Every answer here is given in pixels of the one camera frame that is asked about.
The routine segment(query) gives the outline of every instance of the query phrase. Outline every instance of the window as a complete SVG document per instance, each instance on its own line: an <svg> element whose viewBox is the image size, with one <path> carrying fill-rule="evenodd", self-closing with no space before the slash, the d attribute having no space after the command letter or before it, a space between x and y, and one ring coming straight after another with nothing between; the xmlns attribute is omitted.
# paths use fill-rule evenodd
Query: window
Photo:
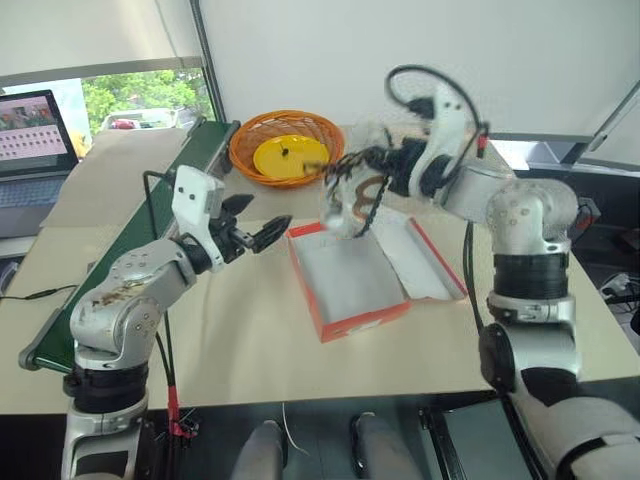
<svg viewBox="0 0 640 480"><path fill-rule="evenodd" d="M107 129L190 128L214 118L200 68L119 73L4 87L4 93L53 91L79 157Z"/></svg>

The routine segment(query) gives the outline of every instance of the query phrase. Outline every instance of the car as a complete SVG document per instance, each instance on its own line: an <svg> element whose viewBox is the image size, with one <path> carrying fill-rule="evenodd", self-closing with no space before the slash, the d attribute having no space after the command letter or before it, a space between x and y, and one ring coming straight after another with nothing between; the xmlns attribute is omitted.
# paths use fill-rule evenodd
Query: car
<svg viewBox="0 0 640 480"><path fill-rule="evenodd" d="M100 130L138 128L190 128L198 115L189 108L144 108L111 112Z"/></svg>

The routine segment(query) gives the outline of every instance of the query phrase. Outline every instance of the tree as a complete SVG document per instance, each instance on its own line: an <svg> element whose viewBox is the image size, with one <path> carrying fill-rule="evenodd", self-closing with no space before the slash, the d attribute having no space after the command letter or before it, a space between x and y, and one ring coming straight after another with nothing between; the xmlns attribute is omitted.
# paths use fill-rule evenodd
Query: tree
<svg viewBox="0 0 640 480"><path fill-rule="evenodd" d="M82 80L91 133L118 110L188 108L214 118L202 71L198 68L102 75Z"/></svg>

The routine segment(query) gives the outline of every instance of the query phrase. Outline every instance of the yellow plate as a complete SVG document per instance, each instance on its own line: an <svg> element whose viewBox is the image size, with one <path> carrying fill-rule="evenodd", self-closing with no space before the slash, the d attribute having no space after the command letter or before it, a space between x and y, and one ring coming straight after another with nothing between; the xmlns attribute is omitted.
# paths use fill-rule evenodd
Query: yellow plate
<svg viewBox="0 0 640 480"><path fill-rule="evenodd" d="M253 154L253 164L266 177L298 178L315 173L304 165L326 165L329 151L319 141L302 135L282 135L261 144Z"/></svg>

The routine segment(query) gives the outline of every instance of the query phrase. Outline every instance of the laptop keyboard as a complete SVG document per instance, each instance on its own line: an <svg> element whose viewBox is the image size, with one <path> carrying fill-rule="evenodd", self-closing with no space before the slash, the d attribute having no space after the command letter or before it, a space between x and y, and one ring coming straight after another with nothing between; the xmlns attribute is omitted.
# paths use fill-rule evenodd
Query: laptop keyboard
<svg viewBox="0 0 640 480"><path fill-rule="evenodd" d="M0 183L0 208L56 203L64 181L55 179Z"/></svg>

